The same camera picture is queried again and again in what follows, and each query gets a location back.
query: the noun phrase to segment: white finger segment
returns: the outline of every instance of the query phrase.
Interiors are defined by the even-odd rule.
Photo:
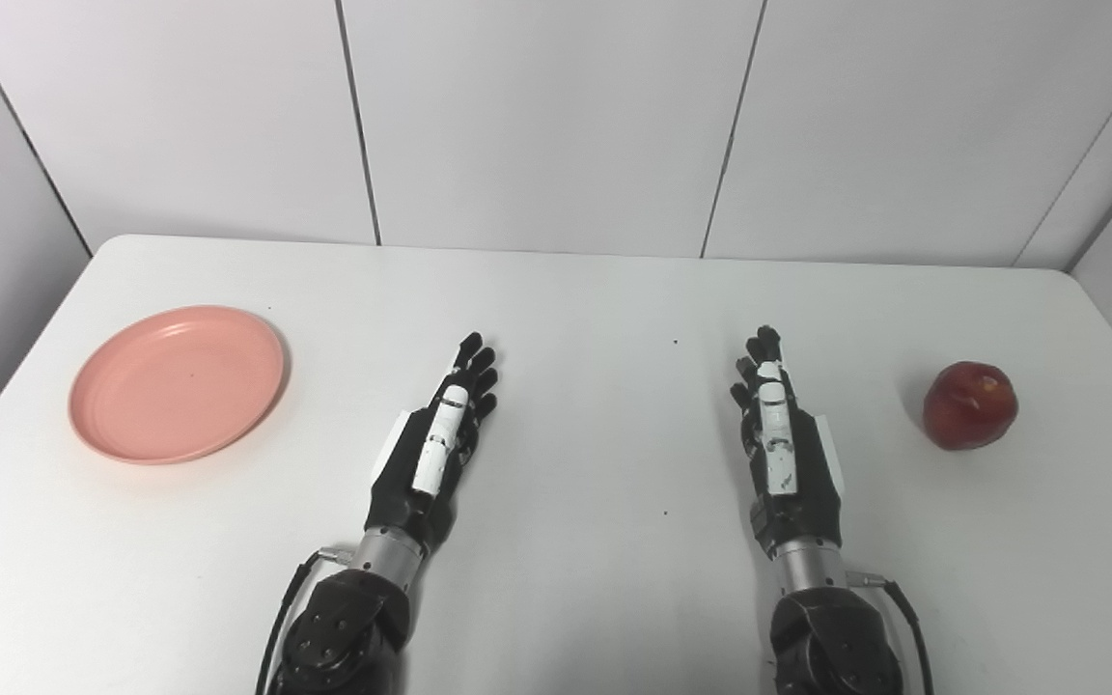
[[[766,449],[766,489],[777,494],[797,494],[795,446],[792,444],[792,419],[786,405],[786,390],[776,363],[757,365],[757,404],[761,406],[763,433],[758,444]]]
[[[463,424],[469,393],[460,386],[445,388],[445,394],[438,400],[436,415],[431,419],[431,428],[423,441],[418,466],[414,470],[415,492],[436,497],[440,493],[440,483],[445,478],[445,463],[457,443],[457,428]]]

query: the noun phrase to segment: black cable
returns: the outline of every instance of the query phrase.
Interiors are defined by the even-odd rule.
[[[930,652],[925,651],[925,636],[921,633],[921,620],[917,619],[917,610],[909,603],[909,597],[904,596],[904,590],[900,588],[896,582],[886,580],[886,584],[882,585],[882,590],[886,590],[886,595],[900,607],[903,618],[909,620],[909,627],[912,628],[912,638],[917,643],[917,658],[921,659],[921,683],[924,695],[934,695],[934,674],[933,669],[930,668]]]
[[[312,553],[304,564],[295,570],[295,576],[290,577],[290,585],[286,588],[286,595],[281,597],[281,608],[277,610],[277,618],[274,619],[274,629],[269,631],[268,643],[265,646],[265,661],[260,662],[260,677],[256,678],[256,695],[266,695],[268,687],[268,667],[274,665],[274,652],[277,649],[277,638],[281,634],[281,626],[286,625],[286,616],[290,613],[290,606],[295,604],[295,598],[299,596],[299,589],[304,588],[311,568],[320,562],[320,553]]]

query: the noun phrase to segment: black robotic joint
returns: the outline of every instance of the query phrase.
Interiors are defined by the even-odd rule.
[[[804,589],[772,616],[780,695],[900,695],[900,662],[882,616],[851,589]]]
[[[398,652],[410,634],[410,603],[383,577],[339,572],[318,582],[290,626],[275,676],[279,695],[393,692]]]

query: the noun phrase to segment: robotic hand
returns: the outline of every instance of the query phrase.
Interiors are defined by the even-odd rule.
[[[473,332],[425,408],[401,414],[380,451],[365,536],[354,553],[322,548],[297,569],[269,634],[257,694],[388,695],[398,652],[414,628],[410,589],[425,559],[449,536],[454,493],[495,409],[495,351]],[[315,585],[281,644],[289,607],[319,559],[346,568]]]
[[[838,492],[820,424],[795,400],[775,329],[763,326],[745,347],[749,356],[736,363],[744,383],[733,384],[732,396],[742,409],[741,438],[757,494],[749,510],[754,536],[780,572],[782,597],[770,633],[777,692],[900,694],[900,664],[882,616],[848,589],[848,574],[855,575],[853,585],[882,586],[897,603],[898,586],[878,575],[844,572]],[[905,599],[901,608],[909,617]],[[926,669],[920,638],[919,645]],[[925,694],[933,695],[927,678]]]

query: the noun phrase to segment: silver cylinder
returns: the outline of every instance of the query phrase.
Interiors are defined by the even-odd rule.
[[[397,528],[369,528],[363,534],[355,557],[347,565],[384,577],[401,590],[409,590],[423,564],[423,548]]]
[[[780,567],[780,587],[785,594],[816,586],[847,586],[844,560],[838,545],[830,540],[802,536],[775,549]]]

